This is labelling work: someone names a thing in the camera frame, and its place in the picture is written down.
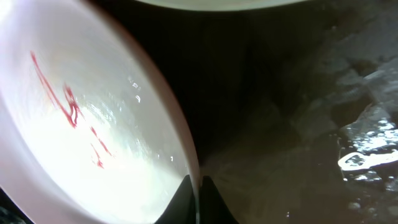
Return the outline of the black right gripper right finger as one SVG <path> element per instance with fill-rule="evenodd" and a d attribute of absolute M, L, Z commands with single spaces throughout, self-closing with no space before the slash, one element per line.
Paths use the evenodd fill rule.
<path fill-rule="evenodd" d="M 239 224 L 210 176 L 203 176 L 199 197 L 201 224 Z"/>

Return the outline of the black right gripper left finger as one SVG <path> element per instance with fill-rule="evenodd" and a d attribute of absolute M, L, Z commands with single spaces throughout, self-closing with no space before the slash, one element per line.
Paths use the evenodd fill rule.
<path fill-rule="evenodd" d="M 155 224 L 196 224 L 195 207 L 191 178 L 186 175 Z"/>

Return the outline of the white plate with red stain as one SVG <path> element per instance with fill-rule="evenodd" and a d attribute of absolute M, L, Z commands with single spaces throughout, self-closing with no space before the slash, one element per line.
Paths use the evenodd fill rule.
<path fill-rule="evenodd" d="M 155 223 L 195 146 L 138 41 L 88 1 L 1 2 L 1 188 L 33 223 Z"/>

